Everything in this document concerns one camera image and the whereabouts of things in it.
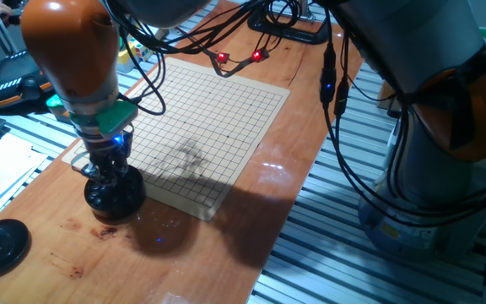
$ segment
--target blue led light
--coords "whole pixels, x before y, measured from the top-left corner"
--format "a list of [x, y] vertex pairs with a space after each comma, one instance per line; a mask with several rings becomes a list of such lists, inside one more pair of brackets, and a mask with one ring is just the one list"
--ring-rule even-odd
[[123, 144], [123, 136], [121, 135], [117, 135], [114, 137], [114, 141], [117, 143], [117, 144]]

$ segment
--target grid lines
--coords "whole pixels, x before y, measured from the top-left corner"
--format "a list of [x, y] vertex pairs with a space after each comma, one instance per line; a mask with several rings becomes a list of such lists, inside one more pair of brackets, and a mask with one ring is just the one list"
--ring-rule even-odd
[[[129, 97], [146, 86], [142, 81]], [[140, 111], [128, 163], [142, 172], [149, 197], [209, 220], [289, 91], [241, 77], [222, 79], [210, 68], [171, 58], [159, 92], [167, 111], [162, 117]], [[140, 105], [160, 110], [155, 94]]]

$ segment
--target black connector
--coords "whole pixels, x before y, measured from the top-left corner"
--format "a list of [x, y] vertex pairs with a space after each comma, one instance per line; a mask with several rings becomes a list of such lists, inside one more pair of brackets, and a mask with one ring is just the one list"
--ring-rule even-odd
[[347, 79], [342, 79], [337, 88], [337, 98], [335, 99], [335, 116], [340, 117], [346, 111], [346, 104], [348, 101], [348, 85]]
[[329, 104], [335, 95], [335, 84], [337, 82], [336, 57], [337, 54], [335, 54], [333, 44], [328, 43], [324, 52], [324, 68], [321, 70], [320, 77], [320, 102], [324, 109], [329, 108]]

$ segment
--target wooden tabletop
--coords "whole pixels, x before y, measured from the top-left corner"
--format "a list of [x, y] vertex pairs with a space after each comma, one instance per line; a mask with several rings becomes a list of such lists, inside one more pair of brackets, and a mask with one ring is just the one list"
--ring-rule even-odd
[[[220, 0], [203, 22], [234, 6]], [[337, 54], [340, 32], [334, 26]], [[259, 37], [241, 26], [212, 51], [246, 58]], [[291, 93], [210, 222], [148, 198], [119, 225], [101, 223], [84, 201], [86, 179], [55, 160], [0, 214], [32, 236], [25, 260], [0, 277], [0, 303], [244, 303], [327, 134], [318, 98], [324, 49], [283, 40], [239, 73]], [[202, 54], [178, 58], [210, 66]], [[350, 58], [354, 77], [362, 60], [353, 47]]]

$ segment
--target red led light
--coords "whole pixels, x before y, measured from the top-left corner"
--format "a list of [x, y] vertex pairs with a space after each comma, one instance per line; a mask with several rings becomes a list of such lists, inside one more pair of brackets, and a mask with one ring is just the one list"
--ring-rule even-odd
[[219, 63], [227, 63], [228, 62], [228, 55], [226, 55], [224, 53], [219, 53], [217, 55], [217, 61]]
[[252, 59], [254, 59], [254, 61], [262, 60], [262, 54], [260, 53], [260, 51], [253, 52]]

